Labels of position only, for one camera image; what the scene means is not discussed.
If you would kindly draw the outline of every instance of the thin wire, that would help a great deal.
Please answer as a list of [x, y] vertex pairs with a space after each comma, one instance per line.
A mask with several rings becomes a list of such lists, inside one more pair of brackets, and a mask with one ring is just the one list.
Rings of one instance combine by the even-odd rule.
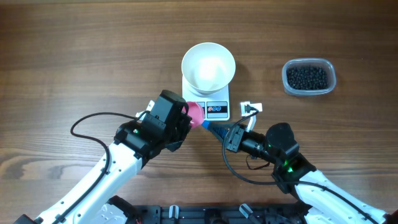
[[243, 117], [242, 119], [240, 119], [239, 121], [235, 122], [232, 127], [230, 127], [230, 129], [228, 130], [228, 132], [226, 133], [226, 136], [224, 138], [223, 141], [223, 146], [222, 146], [222, 153], [223, 153], [223, 159], [225, 162], [225, 165], [227, 166], [227, 168], [229, 169], [229, 171], [231, 171], [237, 178], [248, 182], [250, 184], [256, 184], [256, 185], [281, 185], [281, 184], [306, 184], [306, 185], [311, 185], [314, 187], [319, 187], [322, 190], [326, 190], [327, 192], [335, 195], [336, 197], [342, 199], [342, 201], [344, 201], [345, 203], [347, 203], [349, 206], [353, 207], [355, 210], [357, 210], [360, 214], [362, 214], [365, 219], [368, 219], [370, 222], [377, 224], [377, 222], [366, 212], [362, 211], [359, 207], [357, 207], [355, 204], [353, 204], [352, 202], [350, 202], [349, 200], [347, 200], [346, 198], [344, 198], [343, 196], [341, 196], [340, 194], [338, 194], [337, 192], [335, 192], [334, 190], [329, 189], [328, 187], [322, 186], [320, 184], [316, 184], [316, 183], [312, 183], [312, 182], [307, 182], [307, 181], [286, 181], [286, 182], [260, 182], [260, 181], [254, 181], [254, 180], [249, 180], [245, 177], [243, 177], [242, 175], [238, 174], [229, 164], [227, 158], [226, 158], [226, 154], [225, 154], [225, 148], [226, 148], [226, 142], [228, 142], [228, 138], [229, 138], [229, 134], [231, 133], [231, 130], [233, 130], [238, 124], [242, 123], [243, 121], [249, 119], [250, 117], [256, 115], [259, 113], [259, 111], [255, 108], [251, 108], [252, 110], [256, 110], [256, 112], [254, 112], [253, 114], [250, 114], [248, 116]]
[[104, 177], [104, 175], [108, 172], [108, 168], [109, 168], [109, 161], [110, 161], [110, 158], [111, 158], [111, 156], [110, 156], [111, 153], [109, 151], [108, 146], [103, 141], [101, 141], [101, 140], [99, 140], [97, 138], [75, 133], [73, 131], [75, 129], [75, 127], [80, 122], [84, 121], [85, 119], [90, 118], [90, 117], [94, 117], [94, 116], [98, 116], [98, 115], [122, 116], [124, 118], [129, 118], [129, 119], [133, 119], [133, 120], [137, 121], [137, 120], [139, 120], [142, 116], [144, 116], [147, 113], [149, 113], [149, 111], [142, 112], [138, 118], [133, 117], [133, 116], [129, 116], [129, 115], [125, 115], [125, 114], [121, 114], [121, 113], [113, 113], [113, 112], [93, 113], [93, 114], [89, 114], [87, 116], [84, 116], [84, 117], [80, 118], [78, 121], [76, 121], [72, 125], [72, 127], [70, 128], [70, 134], [71, 135], [73, 135], [75, 137], [78, 137], [78, 138], [89, 139], [89, 140], [98, 142], [105, 149], [105, 154], [106, 154], [105, 167], [101, 170], [100, 175], [94, 181], [94, 183], [71, 206], [69, 206], [52, 224], [57, 224], [57, 223], [59, 223], [59, 220], [63, 220], [95, 188], [95, 186], [98, 185], [98, 183], [101, 181], [101, 179]]
[[250, 156], [250, 154], [248, 156], [246, 156], [246, 165], [248, 166], [249, 170], [259, 170], [259, 169], [268, 167], [269, 164], [271, 164], [270, 162], [268, 162], [266, 165], [262, 165], [262, 166], [259, 166], [259, 167], [252, 168], [252, 167], [250, 167], [249, 162], [248, 162], [249, 156]]

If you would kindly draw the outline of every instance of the wooden background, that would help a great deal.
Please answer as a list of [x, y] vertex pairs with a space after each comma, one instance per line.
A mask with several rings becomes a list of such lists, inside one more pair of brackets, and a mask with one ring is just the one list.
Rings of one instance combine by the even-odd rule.
[[[398, 209], [397, 1], [151, 1], [0, 6], [0, 223], [36, 217], [63, 197], [103, 155], [70, 135], [84, 115], [134, 115], [161, 90], [181, 93], [180, 63], [200, 42], [236, 59], [238, 103], [261, 102], [256, 131], [290, 123], [300, 151], [334, 183], [371, 205]], [[329, 95], [284, 93], [293, 58], [321, 57], [336, 68]], [[102, 116], [77, 132], [107, 144], [125, 119]], [[238, 172], [272, 180], [271, 170]], [[251, 161], [253, 165], [261, 161]], [[203, 129], [176, 152], [163, 151], [117, 194], [133, 205], [295, 202], [226, 168], [221, 145]]]

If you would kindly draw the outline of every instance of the pink object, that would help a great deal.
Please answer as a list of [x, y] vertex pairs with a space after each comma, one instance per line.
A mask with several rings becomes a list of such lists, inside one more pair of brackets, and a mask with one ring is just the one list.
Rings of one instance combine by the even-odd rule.
[[192, 128], [200, 126], [205, 121], [205, 113], [203, 112], [202, 107], [196, 102], [188, 101], [187, 103], [189, 106], [188, 115], [192, 118]]

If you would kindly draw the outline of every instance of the wooden surface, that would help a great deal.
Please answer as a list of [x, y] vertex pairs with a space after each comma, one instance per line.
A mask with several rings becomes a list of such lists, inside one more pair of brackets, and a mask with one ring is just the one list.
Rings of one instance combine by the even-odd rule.
[[[180, 63], [200, 42], [236, 59], [238, 103], [263, 103], [256, 131], [290, 123], [301, 153], [355, 197], [398, 209], [398, 4], [396, 1], [202, 1], [0, 6], [0, 223], [35, 217], [63, 197], [103, 155], [74, 138], [84, 115], [134, 115], [161, 90], [181, 93]], [[336, 68], [329, 95], [284, 93], [293, 58], [321, 57]], [[103, 116], [77, 131], [112, 141], [125, 119]], [[203, 129], [176, 152], [163, 151], [117, 194], [133, 205], [237, 205], [295, 200], [226, 168], [221, 145]], [[272, 180], [271, 170], [238, 172]], [[251, 161], [253, 165], [261, 161]]]

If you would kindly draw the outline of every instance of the white casing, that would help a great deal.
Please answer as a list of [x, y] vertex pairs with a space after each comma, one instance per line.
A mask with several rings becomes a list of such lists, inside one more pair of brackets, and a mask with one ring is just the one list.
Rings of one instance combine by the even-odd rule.
[[[355, 204], [362, 211], [370, 214], [370, 216], [378, 223], [383, 223], [386, 220], [383, 218], [383, 215], [386, 214], [385, 211], [369, 206], [368, 204], [356, 199], [328, 180], [319, 170], [307, 173], [300, 179], [300, 181], [312, 182], [328, 187], [349, 200], [351, 203]], [[353, 207], [326, 190], [305, 184], [298, 184], [295, 186], [295, 189], [300, 200], [313, 207], [305, 216], [308, 224], [371, 223], [369, 220], [365, 220], [364, 216], [359, 214]]]
[[[65, 217], [66, 222], [63, 224], [93, 223], [91, 221], [94, 217], [97, 217], [96, 214], [102, 215], [103, 212], [106, 212], [102, 208], [115, 191], [141, 170], [142, 159], [135, 158], [135, 152], [124, 144], [120, 143], [116, 145], [112, 143], [109, 145], [109, 150], [111, 153], [108, 169], [109, 174], [105, 175], [98, 185]], [[39, 215], [39, 217], [44, 219], [42, 224], [53, 223], [55, 216], [62, 214], [94, 183], [100, 175], [101, 169], [105, 166], [104, 159], [106, 159], [106, 155], [101, 158], [94, 168], [69, 193]], [[122, 223], [122, 216], [112, 218], [117, 219], [114, 220], [116, 221], [115, 223]]]

